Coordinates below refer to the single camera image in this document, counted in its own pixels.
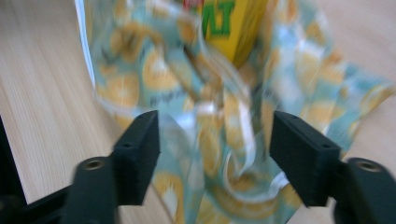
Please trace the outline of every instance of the yellow box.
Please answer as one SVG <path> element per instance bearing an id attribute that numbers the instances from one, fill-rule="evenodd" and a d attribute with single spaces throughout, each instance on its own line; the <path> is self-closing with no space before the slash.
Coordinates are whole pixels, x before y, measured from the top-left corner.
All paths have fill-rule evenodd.
<path id="1" fill-rule="evenodd" d="M 207 42 L 236 67 L 248 58 L 265 12 L 267 0 L 205 0 L 192 6 L 202 14 Z"/>

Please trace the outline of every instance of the wooden surface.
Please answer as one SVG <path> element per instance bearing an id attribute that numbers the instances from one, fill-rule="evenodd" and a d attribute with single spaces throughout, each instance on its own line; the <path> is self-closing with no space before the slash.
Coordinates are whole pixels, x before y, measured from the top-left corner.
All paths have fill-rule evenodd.
<path id="1" fill-rule="evenodd" d="M 396 1 L 318 4 L 346 58 L 396 81 Z M 370 114 L 348 156 L 396 175 L 395 110 L 391 98 Z M 92 97 L 73 1 L 0 0 L 0 114 L 29 203 L 68 185 L 80 161 L 110 152 L 121 130 Z M 145 204 L 122 208 L 125 223 L 169 222 L 152 189 Z M 330 210 L 302 208 L 290 223 L 332 223 Z"/>

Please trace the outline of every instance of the wood grain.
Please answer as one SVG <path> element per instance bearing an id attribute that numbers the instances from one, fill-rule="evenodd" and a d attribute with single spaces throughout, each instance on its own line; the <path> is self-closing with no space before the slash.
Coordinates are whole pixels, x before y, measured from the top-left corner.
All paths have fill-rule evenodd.
<path id="1" fill-rule="evenodd" d="M 317 0 L 346 57 L 396 80 L 396 2 Z M 396 174 L 396 101 L 363 122 L 348 156 Z M 121 134 L 95 102 L 73 1 L 0 0 L 0 114 L 27 201 L 68 185 L 80 161 L 104 156 Z M 169 223 L 152 188 L 144 207 L 121 208 L 125 223 Z M 290 223 L 332 223 L 330 209 L 300 209 Z"/>

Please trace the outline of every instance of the patterned plastic bag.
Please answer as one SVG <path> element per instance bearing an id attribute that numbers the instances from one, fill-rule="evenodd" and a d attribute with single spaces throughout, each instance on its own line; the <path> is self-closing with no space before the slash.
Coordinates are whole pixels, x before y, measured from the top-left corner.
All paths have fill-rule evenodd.
<path id="1" fill-rule="evenodd" d="M 122 126 L 159 109 L 153 185 L 176 223 L 285 223 L 298 196 L 267 150 L 274 110 L 347 151 L 360 120 L 395 92 L 342 60 L 306 0 L 269 0 L 237 71 L 200 18 L 165 0 L 76 0 L 97 100 Z"/>

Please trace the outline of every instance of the green lettering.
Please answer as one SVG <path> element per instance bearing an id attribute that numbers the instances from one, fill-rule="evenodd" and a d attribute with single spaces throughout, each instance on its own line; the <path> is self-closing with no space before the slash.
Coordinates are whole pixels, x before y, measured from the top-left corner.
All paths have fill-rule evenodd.
<path id="1" fill-rule="evenodd" d="M 221 2 L 219 3 L 219 9 L 222 10 L 223 24 L 221 25 L 221 33 L 223 35 L 229 35 L 231 32 L 231 12 L 235 7 L 235 3 L 232 2 Z"/>
<path id="2" fill-rule="evenodd" d="M 210 33 L 212 35 L 221 35 L 221 30 L 216 28 L 215 6 L 213 4 L 204 6 L 202 25 L 204 36 L 206 36 L 207 26 L 210 27 Z"/>

